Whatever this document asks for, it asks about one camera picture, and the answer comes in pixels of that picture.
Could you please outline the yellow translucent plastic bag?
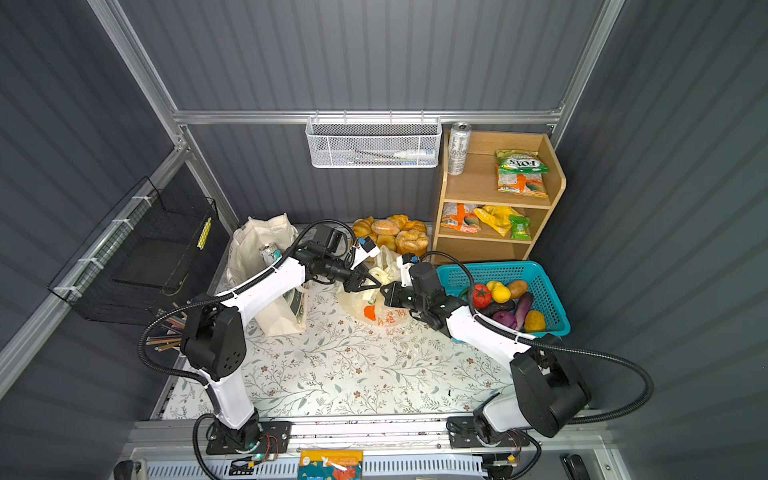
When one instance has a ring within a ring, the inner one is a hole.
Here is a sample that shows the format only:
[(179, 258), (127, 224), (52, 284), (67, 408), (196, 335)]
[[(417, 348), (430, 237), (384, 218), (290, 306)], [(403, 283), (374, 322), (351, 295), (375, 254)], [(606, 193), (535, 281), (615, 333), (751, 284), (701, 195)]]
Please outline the yellow translucent plastic bag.
[[(374, 259), (366, 260), (363, 265), (369, 268), (369, 273), (382, 285), (388, 285), (401, 279), (397, 258), (395, 252), (384, 246)], [(364, 324), (394, 327), (411, 320), (407, 309), (387, 306), (384, 295), (378, 290), (351, 293), (339, 286), (336, 296), (343, 310)]]

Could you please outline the white Monster energy can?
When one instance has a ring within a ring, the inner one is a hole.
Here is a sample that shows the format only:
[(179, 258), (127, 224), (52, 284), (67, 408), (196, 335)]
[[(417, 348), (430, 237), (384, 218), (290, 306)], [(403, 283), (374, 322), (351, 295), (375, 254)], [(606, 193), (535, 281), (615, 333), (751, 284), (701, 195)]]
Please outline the white Monster energy can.
[(282, 257), (282, 252), (275, 243), (262, 246), (259, 254), (266, 266), (274, 265)]

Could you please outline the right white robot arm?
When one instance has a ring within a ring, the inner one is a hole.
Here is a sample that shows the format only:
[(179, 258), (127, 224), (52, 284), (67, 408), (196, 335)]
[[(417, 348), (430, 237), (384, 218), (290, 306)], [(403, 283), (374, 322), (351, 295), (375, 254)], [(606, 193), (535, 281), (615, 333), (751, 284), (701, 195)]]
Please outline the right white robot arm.
[(380, 289), (384, 303), (407, 309), (414, 318), (470, 345), (496, 361), (513, 380), (512, 394), (496, 393), (473, 412), (478, 440), (494, 444), (510, 430), (533, 429), (552, 438), (591, 400), (591, 392), (562, 342), (546, 335), (538, 346), (529, 338), (483, 317), (467, 297), (449, 295), (436, 268), (415, 263), (400, 282)]

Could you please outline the teal plastic basket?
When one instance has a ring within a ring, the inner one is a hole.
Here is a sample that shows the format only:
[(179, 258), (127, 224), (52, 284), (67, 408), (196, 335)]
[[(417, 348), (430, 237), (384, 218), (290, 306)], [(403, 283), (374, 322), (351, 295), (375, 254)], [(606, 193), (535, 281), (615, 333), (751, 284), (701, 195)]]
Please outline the teal plastic basket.
[[(523, 280), (528, 290), (534, 295), (533, 309), (545, 317), (546, 332), (558, 337), (565, 337), (571, 331), (565, 309), (559, 300), (554, 286), (543, 267), (533, 261), (501, 261), (466, 264), (477, 283), (487, 284), (499, 281), (505, 285)], [(448, 295), (466, 298), (469, 280), (463, 270), (455, 264), (437, 268), (442, 286)]]

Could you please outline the red toy tomato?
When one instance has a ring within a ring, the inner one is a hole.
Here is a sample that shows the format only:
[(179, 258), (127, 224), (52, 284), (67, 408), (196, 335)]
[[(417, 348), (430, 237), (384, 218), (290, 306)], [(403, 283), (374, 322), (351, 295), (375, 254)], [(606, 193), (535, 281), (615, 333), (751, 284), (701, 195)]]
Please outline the red toy tomato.
[(474, 308), (478, 310), (487, 308), (493, 302), (491, 291), (483, 284), (473, 286), (471, 300)]

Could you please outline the sugared round bun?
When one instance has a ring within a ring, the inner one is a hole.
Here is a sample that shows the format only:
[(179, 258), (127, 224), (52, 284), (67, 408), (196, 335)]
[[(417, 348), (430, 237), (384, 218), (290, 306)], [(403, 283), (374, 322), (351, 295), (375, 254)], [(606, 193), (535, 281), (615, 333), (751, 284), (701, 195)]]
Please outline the sugared round bun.
[(371, 230), (377, 235), (396, 236), (401, 228), (397, 222), (389, 219), (375, 220), (371, 225)]

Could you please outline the orange red snack packet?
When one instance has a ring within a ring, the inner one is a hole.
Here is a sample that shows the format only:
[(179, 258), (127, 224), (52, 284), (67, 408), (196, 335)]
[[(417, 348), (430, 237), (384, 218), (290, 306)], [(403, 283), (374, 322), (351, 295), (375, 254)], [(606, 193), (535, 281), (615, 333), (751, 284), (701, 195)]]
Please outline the orange red snack packet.
[(440, 225), (462, 233), (479, 233), (481, 221), (474, 212), (477, 208), (476, 204), (444, 203)]

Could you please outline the purple eggplant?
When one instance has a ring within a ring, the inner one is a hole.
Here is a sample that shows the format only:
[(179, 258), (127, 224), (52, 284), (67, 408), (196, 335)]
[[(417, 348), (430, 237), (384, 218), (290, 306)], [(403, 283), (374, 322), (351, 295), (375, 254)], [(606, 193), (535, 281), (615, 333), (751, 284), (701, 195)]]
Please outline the purple eggplant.
[(519, 297), (517, 301), (516, 310), (515, 310), (517, 330), (519, 331), (523, 330), (525, 319), (528, 313), (532, 310), (534, 299), (535, 297), (531, 292), (525, 292)]

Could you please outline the wooden shelf unit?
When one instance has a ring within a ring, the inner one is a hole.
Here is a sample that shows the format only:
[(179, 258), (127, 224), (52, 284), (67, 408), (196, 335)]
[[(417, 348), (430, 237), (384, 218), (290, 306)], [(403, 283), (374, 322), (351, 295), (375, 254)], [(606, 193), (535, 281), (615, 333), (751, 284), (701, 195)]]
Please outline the wooden shelf unit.
[[(464, 172), (447, 173), (450, 132), (443, 134), (438, 176), (438, 200), (434, 214), (432, 248), (462, 262), (526, 260), (534, 250), (545, 225), (566, 189), (566, 178), (555, 150), (546, 134), (474, 131), (471, 133)], [(549, 171), (543, 175), (545, 198), (529, 197), (497, 190), (495, 152), (500, 149), (536, 151)], [(530, 220), (529, 240), (505, 236), (487, 224), (477, 233), (466, 233), (441, 224), (446, 204), (508, 206)]]

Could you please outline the yellow snack packet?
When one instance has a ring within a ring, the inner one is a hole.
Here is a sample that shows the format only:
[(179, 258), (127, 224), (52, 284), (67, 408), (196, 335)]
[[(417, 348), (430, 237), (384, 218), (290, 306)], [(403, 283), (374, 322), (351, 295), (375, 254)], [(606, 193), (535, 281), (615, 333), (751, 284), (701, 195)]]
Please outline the yellow snack packet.
[(490, 226), (502, 237), (506, 236), (512, 229), (512, 216), (517, 216), (518, 212), (507, 206), (484, 205), (473, 210), (474, 215), (484, 224)]

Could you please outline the small green snack packet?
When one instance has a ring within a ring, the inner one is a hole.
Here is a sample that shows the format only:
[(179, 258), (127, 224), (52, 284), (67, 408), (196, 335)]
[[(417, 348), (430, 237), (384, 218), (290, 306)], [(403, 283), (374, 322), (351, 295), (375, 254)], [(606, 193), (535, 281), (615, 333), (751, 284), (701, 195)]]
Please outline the small green snack packet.
[(509, 220), (511, 224), (511, 237), (513, 239), (522, 241), (532, 240), (529, 232), (530, 219), (528, 217), (511, 215)]

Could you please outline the toothpaste tube in basket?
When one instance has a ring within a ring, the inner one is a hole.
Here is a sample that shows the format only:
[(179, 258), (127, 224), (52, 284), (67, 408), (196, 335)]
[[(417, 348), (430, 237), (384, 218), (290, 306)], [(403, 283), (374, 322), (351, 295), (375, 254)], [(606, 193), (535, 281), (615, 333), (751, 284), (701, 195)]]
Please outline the toothpaste tube in basket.
[(367, 155), (375, 159), (384, 159), (385, 161), (410, 162), (410, 163), (430, 163), (436, 158), (434, 149), (408, 149), (383, 153), (381, 151), (356, 150), (360, 155)]

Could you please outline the orange snack bag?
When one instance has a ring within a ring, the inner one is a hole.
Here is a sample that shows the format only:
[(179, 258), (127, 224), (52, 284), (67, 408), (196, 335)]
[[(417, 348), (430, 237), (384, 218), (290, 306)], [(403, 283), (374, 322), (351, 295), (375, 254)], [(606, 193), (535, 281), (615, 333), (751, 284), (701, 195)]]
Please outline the orange snack bag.
[(541, 174), (518, 173), (502, 168), (497, 169), (497, 190), (499, 192), (518, 194), (527, 197), (548, 197)]

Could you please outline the rear silver drink can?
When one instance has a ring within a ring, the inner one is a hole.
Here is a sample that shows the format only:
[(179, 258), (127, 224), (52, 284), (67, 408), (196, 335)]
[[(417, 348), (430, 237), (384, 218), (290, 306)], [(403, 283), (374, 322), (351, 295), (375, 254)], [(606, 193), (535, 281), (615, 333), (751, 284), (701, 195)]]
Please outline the rear silver drink can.
[(448, 143), (449, 175), (461, 175), (465, 168), (466, 158), (472, 134), (472, 126), (467, 122), (456, 122), (451, 127)]

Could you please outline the colourful box at front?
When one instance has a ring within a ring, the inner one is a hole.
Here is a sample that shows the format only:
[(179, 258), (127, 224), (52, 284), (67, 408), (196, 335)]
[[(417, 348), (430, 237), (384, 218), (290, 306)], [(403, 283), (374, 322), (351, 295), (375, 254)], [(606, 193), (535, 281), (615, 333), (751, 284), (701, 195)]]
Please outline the colourful box at front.
[(302, 450), (298, 480), (356, 480), (363, 476), (362, 451)]

